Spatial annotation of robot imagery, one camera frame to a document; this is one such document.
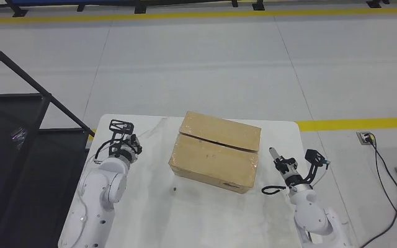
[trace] black bracket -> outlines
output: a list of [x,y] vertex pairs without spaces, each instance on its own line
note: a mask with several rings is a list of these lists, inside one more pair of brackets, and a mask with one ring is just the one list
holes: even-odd
[[14,15],[12,17],[23,17],[27,13],[27,9],[20,9],[19,6],[16,6],[15,4],[12,3],[12,0],[6,0],[6,3],[8,7],[14,11]]
[[140,0],[136,0],[134,13],[135,14],[145,14],[146,13],[146,5],[144,5]]
[[79,6],[77,6],[77,12],[82,12],[85,8],[84,4],[80,4]]
[[367,1],[367,4],[368,4],[368,6],[370,6],[371,9],[381,8],[380,0]]
[[264,11],[265,6],[263,6],[263,0],[256,0],[255,4],[252,4],[255,11]]

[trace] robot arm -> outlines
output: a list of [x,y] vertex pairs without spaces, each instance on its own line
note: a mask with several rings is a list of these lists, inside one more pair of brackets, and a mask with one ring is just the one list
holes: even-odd
[[113,131],[112,139],[106,142],[110,143],[109,156],[80,178],[59,248],[105,247],[115,216],[114,203],[121,200],[130,165],[142,152],[131,123],[112,120],[109,129]]
[[[317,194],[310,185],[318,167],[329,161],[315,150],[308,150],[305,159],[311,163],[306,178],[297,172],[298,164],[294,158],[285,159],[279,156],[274,148],[269,149],[276,169],[281,173],[290,188],[290,201],[295,208],[295,226],[303,248],[346,248],[352,247],[342,229],[341,222],[332,208],[323,209],[317,205]],[[314,244],[308,233],[328,236],[327,240]]]

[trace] gray floor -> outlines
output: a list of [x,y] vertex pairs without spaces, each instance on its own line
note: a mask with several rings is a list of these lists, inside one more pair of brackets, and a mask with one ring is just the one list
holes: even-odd
[[[0,49],[92,128],[105,113],[181,117],[193,110],[291,121],[397,116],[394,15],[13,24],[0,25],[0,33]],[[0,78],[1,93],[34,91],[4,65]],[[72,126],[54,107],[42,125]],[[373,149],[361,146],[355,131],[301,135],[305,148],[332,161],[316,190],[357,245],[386,228],[393,209]],[[397,131],[370,131],[394,167]],[[381,176],[397,202],[397,189],[383,170]],[[368,247],[396,247],[396,232]]]

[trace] electrical outlet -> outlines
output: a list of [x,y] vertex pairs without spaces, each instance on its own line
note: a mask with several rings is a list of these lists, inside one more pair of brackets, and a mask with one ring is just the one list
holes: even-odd
[[357,137],[359,138],[359,141],[362,145],[365,145],[365,146],[371,145],[371,143],[369,143],[368,141],[365,140],[367,137],[370,137],[372,139],[373,144],[375,145],[375,140],[373,139],[371,132],[364,131],[364,132],[356,132],[356,133],[357,133]]

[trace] yellow floor line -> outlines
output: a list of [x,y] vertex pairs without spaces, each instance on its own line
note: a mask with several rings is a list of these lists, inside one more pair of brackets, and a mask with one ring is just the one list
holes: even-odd
[[372,130],[397,128],[397,118],[302,120],[296,122],[300,131]]
[[104,20],[148,20],[170,18],[249,17],[249,16],[338,16],[367,14],[397,14],[397,8],[381,9],[309,9],[284,11],[223,11],[223,12],[175,12],[162,14],[70,15],[46,17],[0,17],[0,24],[31,22],[94,22]]

